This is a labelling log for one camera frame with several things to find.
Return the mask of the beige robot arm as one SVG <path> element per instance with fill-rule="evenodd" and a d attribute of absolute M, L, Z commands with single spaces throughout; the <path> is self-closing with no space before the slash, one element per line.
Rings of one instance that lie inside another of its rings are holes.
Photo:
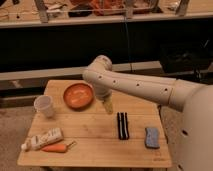
<path fill-rule="evenodd" d="M 182 112 L 178 171 L 213 171 L 213 85 L 113 72 L 104 55 L 97 56 L 82 77 L 100 100 L 113 89 Z"/>

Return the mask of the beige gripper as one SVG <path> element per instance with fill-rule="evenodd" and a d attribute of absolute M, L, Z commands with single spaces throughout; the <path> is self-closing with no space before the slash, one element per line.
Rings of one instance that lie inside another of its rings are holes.
<path fill-rule="evenodd" d="M 94 87 L 95 96 L 103 102 L 103 106 L 105 111 L 108 114 L 113 113 L 113 104 L 111 98 L 108 98 L 111 95 L 111 90 L 109 88 L 103 86 L 95 86 Z"/>

